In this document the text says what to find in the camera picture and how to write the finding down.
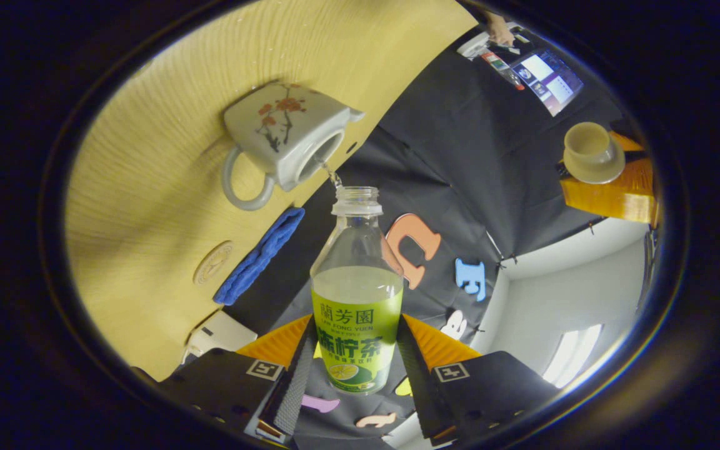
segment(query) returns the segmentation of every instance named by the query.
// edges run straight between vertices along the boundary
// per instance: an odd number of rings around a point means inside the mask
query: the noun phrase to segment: window
[[[543,373],[543,379],[562,388],[577,376],[583,364],[591,356],[602,324],[593,325],[586,330],[568,331],[560,337],[560,345]]]

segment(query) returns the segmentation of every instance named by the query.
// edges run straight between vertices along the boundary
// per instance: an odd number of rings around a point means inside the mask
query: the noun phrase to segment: foam letter
[[[396,387],[395,393],[397,396],[413,396],[413,389],[411,388],[411,385],[409,385],[409,378],[405,378],[399,383]]]
[[[468,320],[463,319],[463,312],[457,310],[449,316],[449,320],[446,320],[446,325],[441,328],[441,333],[452,339],[460,339],[463,336],[463,331],[466,330],[466,325],[468,325]]]
[[[319,413],[328,413],[338,407],[341,399],[334,399],[333,401],[325,401],[325,399],[319,399],[318,397],[311,397],[305,394],[302,397],[302,406],[308,408],[317,409]]]
[[[463,263],[459,258],[454,260],[454,282],[458,288],[466,285],[466,294],[477,294],[477,302],[485,299],[485,264],[476,266]]]
[[[405,270],[405,278],[409,281],[409,288],[415,289],[421,279],[424,278],[426,269],[424,266],[415,267],[399,252],[399,243],[402,242],[405,236],[409,236],[418,244],[418,247],[422,248],[424,259],[429,261],[438,251],[438,246],[441,244],[441,235],[432,233],[432,230],[416,214],[407,213],[396,219],[396,222],[391,225],[391,230],[385,236],[396,259]]]
[[[357,421],[357,427],[363,428],[366,425],[374,425],[374,427],[382,428],[385,425],[392,424],[396,421],[396,413],[392,412],[387,416],[366,416]]]

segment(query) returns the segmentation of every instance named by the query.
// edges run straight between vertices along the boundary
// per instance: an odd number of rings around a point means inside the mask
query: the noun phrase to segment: ceramic mug
[[[222,170],[224,194],[243,210],[262,208],[274,183],[288,192],[313,176],[340,145],[346,125],[364,115],[297,84],[272,82],[252,92],[224,113],[235,142]],[[238,199],[232,190],[232,170],[242,152],[266,172],[262,191],[251,200]]]
[[[608,130],[594,122],[572,126],[563,142],[563,163],[572,177],[584,183],[609,183],[624,171],[626,158]]]

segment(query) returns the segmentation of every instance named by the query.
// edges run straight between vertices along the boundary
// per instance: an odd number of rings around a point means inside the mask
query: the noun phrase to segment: person's hand
[[[491,35],[489,40],[500,46],[508,46],[511,48],[515,37],[509,30],[508,24],[505,23],[505,17],[487,11],[485,15],[488,19],[488,34]]]

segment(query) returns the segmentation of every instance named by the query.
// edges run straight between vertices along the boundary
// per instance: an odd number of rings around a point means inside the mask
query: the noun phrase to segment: wooden table
[[[283,79],[365,111],[329,161],[337,168],[415,76],[475,25],[455,0],[265,0],[197,29],[128,80],[82,143],[65,223],[80,297],[114,350],[166,378],[191,330],[218,309],[221,282],[286,208],[326,180],[317,173],[291,192],[275,187],[259,211],[232,206],[219,180],[231,145],[226,106]],[[263,174],[241,156],[232,185],[253,197]],[[228,260],[194,284],[197,265],[226,240]]]
[[[643,151],[640,144],[611,131],[625,152]],[[660,217],[659,205],[654,197],[652,162],[643,157],[626,163],[617,179],[606,184],[588,184],[575,177],[560,180],[566,205],[592,214],[635,222],[649,223],[656,228]]]

